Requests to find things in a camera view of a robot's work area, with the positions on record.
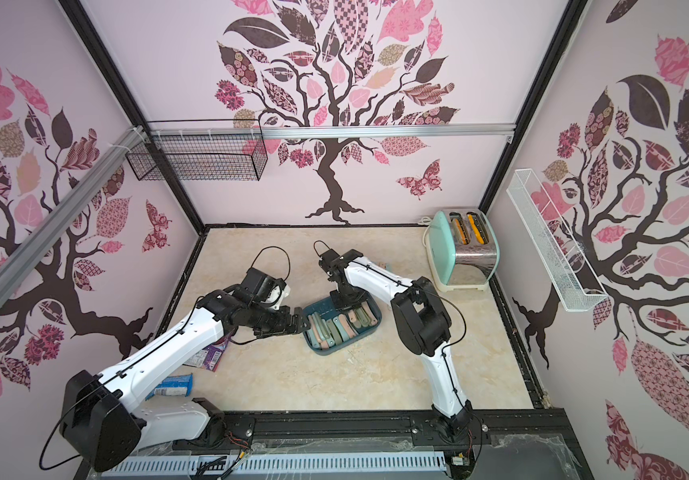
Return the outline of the teal plastic storage box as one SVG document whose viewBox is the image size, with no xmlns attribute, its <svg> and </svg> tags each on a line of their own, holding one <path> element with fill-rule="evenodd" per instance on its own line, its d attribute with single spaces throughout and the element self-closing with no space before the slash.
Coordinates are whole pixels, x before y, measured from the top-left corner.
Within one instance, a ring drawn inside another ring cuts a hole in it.
<svg viewBox="0 0 689 480">
<path fill-rule="evenodd" d="M 322 299 L 302 309 L 310 329 L 304 332 L 304 341 L 314 353 L 326 356 L 338 352 L 374 334 L 381 324 L 381 312 L 373 298 L 352 310 L 338 310 L 330 298 Z"/>
</svg>

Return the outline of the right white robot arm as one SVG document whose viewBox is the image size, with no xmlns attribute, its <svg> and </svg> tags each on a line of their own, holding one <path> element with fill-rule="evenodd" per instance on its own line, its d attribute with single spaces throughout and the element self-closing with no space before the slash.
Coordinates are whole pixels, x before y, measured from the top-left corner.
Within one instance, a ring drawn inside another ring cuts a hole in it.
<svg viewBox="0 0 689 480">
<path fill-rule="evenodd" d="M 391 273 L 357 250 L 328 249 L 318 265 L 336 284 L 332 300 L 354 308 L 371 296 L 391 307 L 398 338 L 418 356 L 428 377 L 437 429 L 456 437 L 468 428 L 472 406 L 464 394 L 451 355 L 451 318 L 443 299 L 426 277 L 414 280 Z"/>
</svg>

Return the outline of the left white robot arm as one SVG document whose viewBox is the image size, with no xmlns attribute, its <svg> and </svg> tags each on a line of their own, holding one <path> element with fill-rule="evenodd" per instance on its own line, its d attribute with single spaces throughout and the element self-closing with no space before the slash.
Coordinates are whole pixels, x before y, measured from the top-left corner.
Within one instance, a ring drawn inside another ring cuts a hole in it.
<svg viewBox="0 0 689 480">
<path fill-rule="evenodd" d="M 58 432 L 96 472 L 108 471 L 134 451 L 206 436 L 218 410 L 210 402 L 184 400 L 149 408 L 148 395 L 202 348 L 238 327 L 258 339 L 310 329 L 300 308 L 244 303 L 216 290 L 198 298 L 184 320 L 126 360 L 98 374 L 78 372 L 66 384 Z"/>
</svg>

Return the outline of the purple snack packet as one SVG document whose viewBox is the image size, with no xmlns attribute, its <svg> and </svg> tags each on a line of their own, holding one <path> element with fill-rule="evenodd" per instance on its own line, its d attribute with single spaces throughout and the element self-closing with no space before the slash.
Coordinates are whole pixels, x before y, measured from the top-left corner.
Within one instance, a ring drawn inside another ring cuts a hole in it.
<svg viewBox="0 0 689 480">
<path fill-rule="evenodd" d="M 228 345 L 230 345 L 228 338 L 212 343 L 192 355 L 190 359 L 184 362 L 184 366 L 216 372 L 220 359 L 222 359 L 222 355 L 226 352 Z"/>
</svg>

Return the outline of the blue snack packet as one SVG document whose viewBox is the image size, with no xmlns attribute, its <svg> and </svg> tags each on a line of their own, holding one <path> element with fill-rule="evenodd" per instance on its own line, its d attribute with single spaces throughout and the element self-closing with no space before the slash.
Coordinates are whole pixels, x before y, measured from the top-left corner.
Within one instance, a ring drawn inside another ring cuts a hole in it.
<svg viewBox="0 0 689 480">
<path fill-rule="evenodd" d="M 156 396 L 190 396 L 192 394 L 192 387 L 194 387 L 194 376 L 192 374 L 166 377 L 146 395 L 146 400 Z"/>
</svg>

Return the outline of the mint green toaster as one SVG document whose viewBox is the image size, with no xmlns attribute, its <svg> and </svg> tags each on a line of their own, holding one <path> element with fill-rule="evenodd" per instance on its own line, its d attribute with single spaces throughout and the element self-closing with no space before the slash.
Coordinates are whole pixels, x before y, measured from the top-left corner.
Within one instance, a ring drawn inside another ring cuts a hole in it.
<svg viewBox="0 0 689 480">
<path fill-rule="evenodd" d="M 498 268 L 500 251 L 484 213 L 474 207 L 439 210 L 422 243 L 437 290 L 486 290 Z"/>
</svg>

